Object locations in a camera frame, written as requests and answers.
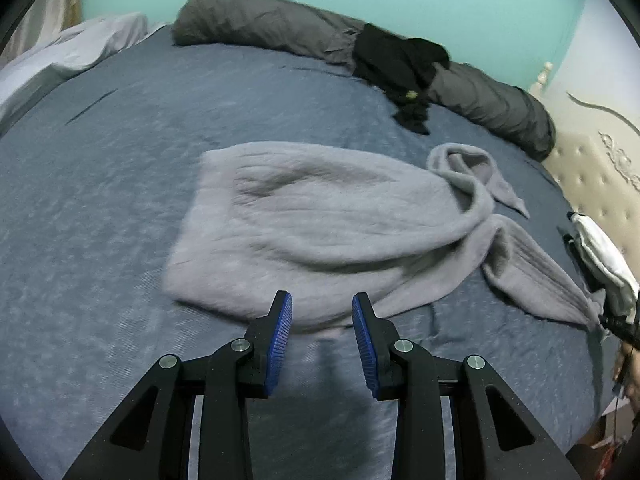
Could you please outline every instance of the white cloth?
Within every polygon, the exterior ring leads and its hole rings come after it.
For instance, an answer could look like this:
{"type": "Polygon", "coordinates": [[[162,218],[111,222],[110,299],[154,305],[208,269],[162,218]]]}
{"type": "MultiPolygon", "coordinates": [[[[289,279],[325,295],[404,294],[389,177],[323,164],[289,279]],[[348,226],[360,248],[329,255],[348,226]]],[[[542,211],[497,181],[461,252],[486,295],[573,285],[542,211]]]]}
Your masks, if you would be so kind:
{"type": "Polygon", "coordinates": [[[589,270],[604,285],[613,313],[626,316],[626,322],[633,323],[639,286],[624,256],[587,215],[576,213],[571,221],[578,231],[578,252],[589,270]]]}
{"type": "Polygon", "coordinates": [[[35,45],[0,70],[0,136],[67,79],[148,36],[146,16],[94,18],[35,45]]]}

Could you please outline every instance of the black cloth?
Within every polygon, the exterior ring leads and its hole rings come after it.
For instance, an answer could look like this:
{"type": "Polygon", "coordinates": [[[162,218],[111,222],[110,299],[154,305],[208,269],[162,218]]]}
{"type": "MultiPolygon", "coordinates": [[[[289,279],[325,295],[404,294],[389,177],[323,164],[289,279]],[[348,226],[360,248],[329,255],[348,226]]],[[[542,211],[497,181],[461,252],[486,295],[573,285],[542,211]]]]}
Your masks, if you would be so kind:
{"type": "Polygon", "coordinates": [[[400,38],[390,32],[365,24],[353,49],[353,75],[385,92],[398,106],[394,119],[418,134],[428,134],[429,100],[426,91],[438,62],[449,68],[449,54],[444,47],[421,38],[400,38]]]}

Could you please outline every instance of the bed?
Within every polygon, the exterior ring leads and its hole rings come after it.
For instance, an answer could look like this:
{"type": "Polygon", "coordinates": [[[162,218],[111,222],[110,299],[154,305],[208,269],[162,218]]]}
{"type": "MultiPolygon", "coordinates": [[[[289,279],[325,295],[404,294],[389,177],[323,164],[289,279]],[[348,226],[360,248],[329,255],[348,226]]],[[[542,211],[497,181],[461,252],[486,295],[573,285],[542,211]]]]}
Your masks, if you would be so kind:
{"type": "MultiPolygon", "coordinates": [[[[290,140],[423,167],[443,142],[478,146],[531,218],[497,212],[580,282],[561,240],[579,205],[565,179],[594,165],[610,173],[596,155],[606,144],[594,143],[590,166],[561,176],[554,161],[577,149],[576,137],[562,122],[567,108],[545,105],[559,118],[548,170],[436,105],[429,136],[405,130],[379,91],[341,67],[250,46],[177,47],[168,27],[60,85],[0,140],[0,413],[14,439],[45,480],[57,480],[161,355],[199,357],[243,334],[242,324],[174,303],[160,287],[207,150],[290,140]]],[[[587,204],[599,205],[585,198],[586,212],[587,204]]],[[[619,244],[633,234],[603,228],[619,244]]],[[[610,401],[613,338],[528,316],[479,271],[393,321],[435,355],[484,356],[565,452],[610,401]]],[[[249,405],[256,478],[390,477],[396,406],[371,399],[360,366],[351,330],[290,338],[273,398],[249,405]]]]}

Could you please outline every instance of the metal screw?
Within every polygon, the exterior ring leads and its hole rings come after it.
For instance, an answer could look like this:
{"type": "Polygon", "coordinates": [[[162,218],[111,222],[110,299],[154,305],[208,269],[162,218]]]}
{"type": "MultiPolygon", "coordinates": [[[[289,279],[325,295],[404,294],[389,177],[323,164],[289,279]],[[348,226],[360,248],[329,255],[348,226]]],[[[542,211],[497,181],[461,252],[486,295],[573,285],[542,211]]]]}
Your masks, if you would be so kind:
{"type": "Polygon", "coordinates": [[[178,358],[175,355],[167,354],[160,358],[158,363],[161,368],[173,368],[178,362],[178,358]]]}
{"type": "Polygon", "coordinates": [[[407,341],[407,339],[398,339],[394,343],[394,348],[399,352],[407,353],[414,349],[414,344],[411,341],[407,341]]]}
{"type": "Polygon", "coordinates": [[[486,364],[485,360],[482,359],[479,355],[472,355],[466,359],[466,363],[471,366],[474,370],[481,370],[484,368],[486,364]]]}
{"type": "Polygon", "coordinates": [[[236,339],[231,343],[231,349],[234,352],[244,352],[247,348],[249,348],[249,342],[243,338],[236,339]]]}

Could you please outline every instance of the gray sweater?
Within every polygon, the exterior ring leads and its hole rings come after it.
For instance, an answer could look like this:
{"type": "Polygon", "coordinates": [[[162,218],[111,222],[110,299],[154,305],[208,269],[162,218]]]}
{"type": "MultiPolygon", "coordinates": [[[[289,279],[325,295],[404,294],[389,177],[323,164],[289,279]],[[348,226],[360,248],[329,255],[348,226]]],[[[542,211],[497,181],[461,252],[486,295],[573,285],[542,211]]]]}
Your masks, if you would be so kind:
{"type": "Polygon", "coordinates": [[[239,319],[293,296],[293,326],[351,323],[367,292],[388,317],[438,300],[482,267],[535,316],[598,325],[588,299],[494,200],[528,215],[487,152],[436,147],[427,169],[374,153],[252,142],[202,155],[165,291],[239,319]]]}

